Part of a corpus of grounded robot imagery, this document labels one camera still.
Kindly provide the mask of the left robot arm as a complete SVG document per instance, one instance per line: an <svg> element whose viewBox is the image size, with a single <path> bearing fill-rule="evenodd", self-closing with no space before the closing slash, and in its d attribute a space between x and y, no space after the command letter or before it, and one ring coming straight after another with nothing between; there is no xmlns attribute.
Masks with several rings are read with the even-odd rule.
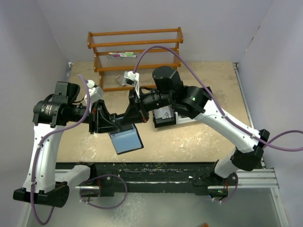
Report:
<svg viewBox="0 0 303 227"><path fill-rule="evenodd" d="M74 83L57 82L55 92L39 101L33 109L34 146L29 171L23 186L13 192L13 199L32 204L63 207L72 189L81 183L93 185L97 181L97 169L93 163L77 163L62 177L55 177L58 148L64 131L81 123L89 125L95 133L93 117L97 114L103 90L92 80L85 82L88 92L84 96L86 106L76 101L80 86Z"/></svg>

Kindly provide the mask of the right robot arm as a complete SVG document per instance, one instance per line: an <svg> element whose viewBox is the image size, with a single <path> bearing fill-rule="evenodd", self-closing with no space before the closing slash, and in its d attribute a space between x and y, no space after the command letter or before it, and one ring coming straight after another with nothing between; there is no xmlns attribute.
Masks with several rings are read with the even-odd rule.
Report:
<svg viewBox="0 0 303 227"><path fill-rule="evenodd" d="M214 165L210 178L216 185L223 184L239 169L252 171L261 161L264 146L258 140L268 140L267 130L258 131L220 110L212 93L207 93L205 88L185 86L178 71L169 66L158 67L152 72L156 89L149 93L141 91L139 78L139 74L132 71L123 75L123 83L133 89L129 92L129 105L121 120L122 125L146 123L150 111L170 105L180 115L211 127L235 145L230 155Z"/></svg>

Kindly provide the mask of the silver cards in bin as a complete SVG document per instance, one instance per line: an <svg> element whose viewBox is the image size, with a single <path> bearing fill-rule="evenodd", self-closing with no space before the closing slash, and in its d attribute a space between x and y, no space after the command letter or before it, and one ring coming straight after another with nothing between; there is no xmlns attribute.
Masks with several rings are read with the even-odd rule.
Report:
<svg viewBox="0 0 303 227"><path fill-rule="evenodd" d="M168 119L172 117L171 109L169 106L154 110L154 114L156 119Z"/></svg>

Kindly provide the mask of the black left bin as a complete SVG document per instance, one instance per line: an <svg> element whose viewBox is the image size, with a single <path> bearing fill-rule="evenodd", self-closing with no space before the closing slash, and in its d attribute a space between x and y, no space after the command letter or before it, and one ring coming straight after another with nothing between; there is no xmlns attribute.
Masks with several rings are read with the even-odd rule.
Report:
<svg viewBox="0 0 303 227"><path fill-rule="evenodd" d="M176 114L170 105L152 110L152 115L155 128L177 124Z"/></svg>

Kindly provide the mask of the small grey box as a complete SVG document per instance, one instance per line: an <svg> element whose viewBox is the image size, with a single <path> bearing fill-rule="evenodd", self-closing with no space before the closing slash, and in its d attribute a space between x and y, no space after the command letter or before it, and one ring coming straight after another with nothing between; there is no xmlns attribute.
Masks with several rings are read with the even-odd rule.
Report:
<svg viewBox="0 0 303 227"><path fill-rule="evenodd" d="M124 76L123 75L118 75L116 77L116 81L119 85L124 86Z"/></svg>

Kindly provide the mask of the white middle bin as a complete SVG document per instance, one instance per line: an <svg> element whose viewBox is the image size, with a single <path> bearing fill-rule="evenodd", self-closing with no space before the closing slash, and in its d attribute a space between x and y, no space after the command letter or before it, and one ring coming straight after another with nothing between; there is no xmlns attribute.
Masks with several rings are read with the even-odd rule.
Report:
<svg viewBox="0 0 303 227"><path fill-rule="evenodd" d="M191 119L189 117L179 115L177 112L175 112L175 116L176 116L176 124L192 123L195 121L194 119Z"/></svg>

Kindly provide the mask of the coloured pens on rack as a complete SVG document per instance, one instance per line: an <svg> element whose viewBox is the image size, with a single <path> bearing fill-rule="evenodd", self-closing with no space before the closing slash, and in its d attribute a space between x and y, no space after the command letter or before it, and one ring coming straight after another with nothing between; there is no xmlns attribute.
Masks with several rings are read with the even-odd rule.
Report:
<svg viewBox="0 0 303 227"><path fill-rule="evenodd" d="M109 59L137 58L139 55L138 52L109 52L107 57Z"/></svg>

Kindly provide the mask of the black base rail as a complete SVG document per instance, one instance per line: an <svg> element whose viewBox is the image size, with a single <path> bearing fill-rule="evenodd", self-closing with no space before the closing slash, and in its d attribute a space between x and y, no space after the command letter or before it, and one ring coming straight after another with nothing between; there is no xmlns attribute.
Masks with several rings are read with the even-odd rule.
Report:
<svg viewBox="0 0 303 227"><path fill-rule="evenodd" d="M93 176L100 180L81 183L78 188L94 190L101 197L116 192L128 193L193 193L227 197L238 184L235 173L221 179L213 173L213 162L98 162Z"/></svg>

